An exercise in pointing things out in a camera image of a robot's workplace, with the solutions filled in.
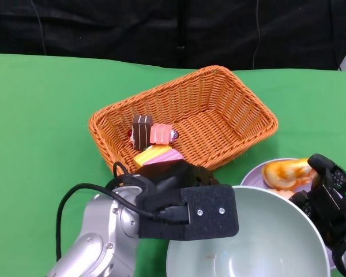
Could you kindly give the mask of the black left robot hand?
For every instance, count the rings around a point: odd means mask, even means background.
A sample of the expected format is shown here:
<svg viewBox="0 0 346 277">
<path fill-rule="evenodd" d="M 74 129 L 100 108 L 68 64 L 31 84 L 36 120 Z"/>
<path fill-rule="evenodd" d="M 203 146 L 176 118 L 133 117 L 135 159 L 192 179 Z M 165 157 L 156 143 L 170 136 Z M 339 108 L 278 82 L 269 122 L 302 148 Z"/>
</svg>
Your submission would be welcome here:
<svg viewBox="0 0 346 277">
<path fill-rule="evenodd" d="M 147 178 L 153 184 L 146 188 L 147 194 L 219 184 L 210 170 L 183 159 L 147 164 L 135 173 Z"/>
</svg>

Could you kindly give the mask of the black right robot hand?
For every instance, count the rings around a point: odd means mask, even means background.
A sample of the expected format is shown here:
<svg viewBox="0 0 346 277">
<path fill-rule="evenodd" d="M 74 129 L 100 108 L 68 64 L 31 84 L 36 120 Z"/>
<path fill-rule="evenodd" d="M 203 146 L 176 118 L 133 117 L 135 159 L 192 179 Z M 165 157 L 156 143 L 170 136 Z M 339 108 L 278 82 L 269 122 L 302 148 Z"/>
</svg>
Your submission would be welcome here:
<svg viewBox="0 0 346 277">
<path fill-rule="evenodd" d="M 332 250 L 346 236 L 346 171 L 321 154 L 307 162 L 316 172 L 311 189 L 295 193 L 290 201 L 309 217 Z"/>
</svg>

